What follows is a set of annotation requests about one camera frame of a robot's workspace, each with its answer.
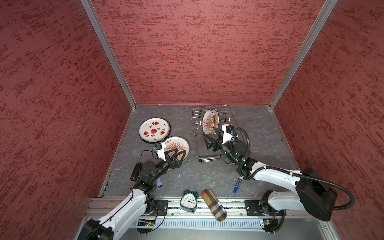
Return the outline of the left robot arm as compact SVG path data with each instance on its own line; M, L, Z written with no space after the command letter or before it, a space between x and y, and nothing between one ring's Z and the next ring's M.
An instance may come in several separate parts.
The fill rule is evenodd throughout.
M169 169L180 168L187 157L187 151L177 148L162 149L159 153L157 163L149 160L137 164L132 174L137 181L128 197L97 221L88 220L79 233L79 240L120 240L136 220L153 211L156 181Z

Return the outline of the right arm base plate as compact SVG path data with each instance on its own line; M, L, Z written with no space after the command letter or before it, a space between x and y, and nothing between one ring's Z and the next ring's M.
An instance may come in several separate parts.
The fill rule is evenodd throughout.
M245 209L248 216L285 216L283 210L277 211L267 202L260 200L245 200Z

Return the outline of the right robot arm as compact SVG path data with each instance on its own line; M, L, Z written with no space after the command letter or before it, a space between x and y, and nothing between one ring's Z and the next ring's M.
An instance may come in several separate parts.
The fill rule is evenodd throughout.
M270 166L251 158L250 139L242 128L224 125L215 129L216 138L203 134L207 149L219 151L230 164L237 166L238 181L234 193L243 181L262 181L282 187L284 192L268 190L259 201L258 210L264 215L278 211L305 211L318 220L328 222L333 211L346 210L356 199L348 189L324 180L311 168L303 171Z

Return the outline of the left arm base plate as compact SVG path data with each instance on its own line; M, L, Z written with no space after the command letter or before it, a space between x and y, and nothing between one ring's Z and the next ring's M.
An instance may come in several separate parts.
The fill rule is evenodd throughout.
M153 200L147 204L144 216L165 216L168 211L169 200Z

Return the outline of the small sunburst plate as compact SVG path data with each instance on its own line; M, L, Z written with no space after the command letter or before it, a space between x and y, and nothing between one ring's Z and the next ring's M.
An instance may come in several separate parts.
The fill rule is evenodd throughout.
M207 110L203 115L202 129L205 135L209 135L215 126L215 116L212 110Z

